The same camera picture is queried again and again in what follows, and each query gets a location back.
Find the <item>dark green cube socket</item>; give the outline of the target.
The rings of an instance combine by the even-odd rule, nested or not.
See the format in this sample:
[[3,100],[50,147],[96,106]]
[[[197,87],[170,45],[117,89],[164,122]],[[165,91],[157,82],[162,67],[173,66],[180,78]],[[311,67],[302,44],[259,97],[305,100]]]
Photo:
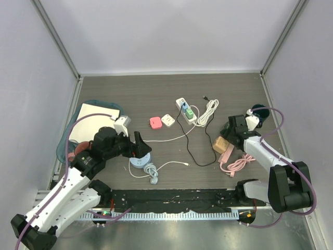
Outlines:
[[225,136],[228,136],[229,133],[230,133],[230,125],[229,125],[229,122],[226,122],[226,123],[223,125],[223,127],[222,127],[222,129],[221,129],[221,131],[220,131],[220,135],[221,135],[222,137],[225,137]]

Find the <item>white power strip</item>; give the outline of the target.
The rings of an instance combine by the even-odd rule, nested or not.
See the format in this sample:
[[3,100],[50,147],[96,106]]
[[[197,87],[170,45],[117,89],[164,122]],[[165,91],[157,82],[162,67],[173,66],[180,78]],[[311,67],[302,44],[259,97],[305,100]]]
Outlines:
[[190,107],[190,105],[186,102],[184,98],[179,98],[175,101],[177,108],[180,110],[181,115],[184,117],[188,124],[195,124],[197,120],[197,116],[194,111]]

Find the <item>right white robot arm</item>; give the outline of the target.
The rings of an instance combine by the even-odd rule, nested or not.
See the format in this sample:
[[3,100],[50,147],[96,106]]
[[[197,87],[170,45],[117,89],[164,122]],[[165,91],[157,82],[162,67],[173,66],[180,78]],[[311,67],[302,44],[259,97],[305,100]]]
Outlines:
[[293,212],[309,208],[311,213],[316,206],[315,191],[311,184],[308,166],[286,158],[270,145],[261,134],[250,131],[244,115],[229,116],[223,138],[242,152],[249,154],[269,173],[267,182],[257,179],[237,183],[235,200],[246,206],[253,199],[270,204],[277,213]]

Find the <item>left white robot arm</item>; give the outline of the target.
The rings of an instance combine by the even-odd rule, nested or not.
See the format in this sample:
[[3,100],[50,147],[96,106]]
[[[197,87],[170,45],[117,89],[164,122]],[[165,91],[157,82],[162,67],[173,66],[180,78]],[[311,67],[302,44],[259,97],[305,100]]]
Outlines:
[[25,215],[16,214],[11,226],[17,237],[15,248],[24,244],[28,249],[51,249],[61,235],[80,214],[90,208],[107,207],[111,188],[94,177],[112,158],[142,158],[151,152],[140,133],[131,142],[124,132],[103,127],[95,134],[88,149],[76,154],[66,166],[63,178],[45,198]]

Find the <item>white square plug adapter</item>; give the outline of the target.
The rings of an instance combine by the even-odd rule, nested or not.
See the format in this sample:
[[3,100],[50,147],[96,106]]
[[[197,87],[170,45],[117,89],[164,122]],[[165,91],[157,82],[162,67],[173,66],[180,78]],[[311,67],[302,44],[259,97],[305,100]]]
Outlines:
[[168,128],[171,127],[172,125],[174,125],[174,123],[175,123],[175,119],[172,116],[170,116],[169,114],[165,114],[161,118],[161,121]]

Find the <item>pink square plug adapter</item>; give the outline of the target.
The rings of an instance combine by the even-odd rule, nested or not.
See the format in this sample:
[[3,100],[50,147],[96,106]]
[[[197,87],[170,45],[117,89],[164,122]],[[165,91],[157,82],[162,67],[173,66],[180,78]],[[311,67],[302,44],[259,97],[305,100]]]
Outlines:
[[161,129],[163,124],[160,117],[151,117],[149,119],[149,125],[153,130]]

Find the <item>pink power strip with cable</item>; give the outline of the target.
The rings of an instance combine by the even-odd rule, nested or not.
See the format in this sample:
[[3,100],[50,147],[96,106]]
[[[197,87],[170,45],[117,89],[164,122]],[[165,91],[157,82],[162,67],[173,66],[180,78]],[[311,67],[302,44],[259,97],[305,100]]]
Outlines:
[[247,163],[255,161],[255,158],[249,154],[243,154],[239,159],[235,162],[229,164],[228,166],[224,167],[227,164],[232,152],[234,150],[234,145],[230,144],[226,151],[221,154],[219,157],[219,167],[220,169],[226,174],[229,175],[231,178],[234,177],[236,172],[241,171]]

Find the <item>round blue power socket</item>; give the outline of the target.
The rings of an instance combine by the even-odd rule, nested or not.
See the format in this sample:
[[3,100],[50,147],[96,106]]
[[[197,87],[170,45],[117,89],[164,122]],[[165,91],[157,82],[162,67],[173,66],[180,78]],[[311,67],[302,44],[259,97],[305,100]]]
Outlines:
[[[130,167],[133,166],[136,169],[141,169],[144,173],[146,173],[146,176],[135,176],[132,174]],[[132,157],[129,159],[129,173],[132,177],[140,179],[149,177],[150,183],[155,185],[158,183],[158,171],[157,167],[151,162],[151,154],[148,153],[142,158],[135,158]]]

